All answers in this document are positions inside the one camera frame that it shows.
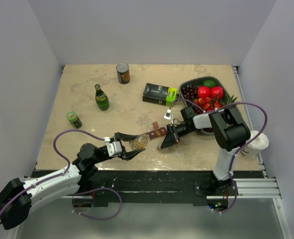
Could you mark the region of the clear pill jar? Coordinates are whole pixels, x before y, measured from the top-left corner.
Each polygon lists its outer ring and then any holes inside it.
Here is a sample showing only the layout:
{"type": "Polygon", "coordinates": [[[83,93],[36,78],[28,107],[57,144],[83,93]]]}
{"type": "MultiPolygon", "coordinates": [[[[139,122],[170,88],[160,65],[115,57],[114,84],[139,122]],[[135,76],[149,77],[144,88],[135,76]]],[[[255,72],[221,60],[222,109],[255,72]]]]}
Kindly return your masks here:
{"type": "Polygon", "coordinates": [[[138,135],[131,143],[130,146],[132,150],[139,150],[145,148],[150,141],[148,134],[138,135]]]}

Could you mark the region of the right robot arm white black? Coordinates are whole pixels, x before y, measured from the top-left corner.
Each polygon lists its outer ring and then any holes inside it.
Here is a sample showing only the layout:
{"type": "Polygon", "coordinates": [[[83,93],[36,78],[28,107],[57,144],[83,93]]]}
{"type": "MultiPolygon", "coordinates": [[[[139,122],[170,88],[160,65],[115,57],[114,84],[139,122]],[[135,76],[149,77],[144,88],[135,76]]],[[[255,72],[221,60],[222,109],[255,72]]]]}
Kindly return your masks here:
{"type": "Polygon", "coordinates": [[[199,188],[203,193],[220,196],[232,185],[236,150],[250,139],[250,130],[236,106],[227,106],[201,115],[197,115],[191,107],[185,107],[180,112],[183,123],[178,126],[170,123],[166,126],[167,133],[160,149],[179,143],[180,138],[189,133],[212,128],[220,147],[219,155],[210,178],[199,188]]]}

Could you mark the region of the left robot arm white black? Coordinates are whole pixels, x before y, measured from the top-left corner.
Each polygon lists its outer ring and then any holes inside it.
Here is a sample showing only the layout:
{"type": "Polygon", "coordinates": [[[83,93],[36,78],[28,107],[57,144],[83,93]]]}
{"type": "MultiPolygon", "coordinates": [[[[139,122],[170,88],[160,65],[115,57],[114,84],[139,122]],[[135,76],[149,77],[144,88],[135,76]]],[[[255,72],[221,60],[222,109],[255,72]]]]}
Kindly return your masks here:
{"type": "Polygon", "coordinates": [[[115,133],[113,137],[100,140],[104,146],[96,147],[86,143],[80,147],[77,158],[67,161],[67,166],[45,176],[22,181],[10,180],[0,192],[0,225],[5,230],[12,229],[24,222],[29,213],[63,196],[90,192],[90,180],[98,171],[97,163],[113,158],[129,161],[143,152],[136,149],[127,152],[123,142],[136,136],[115,133]]]}

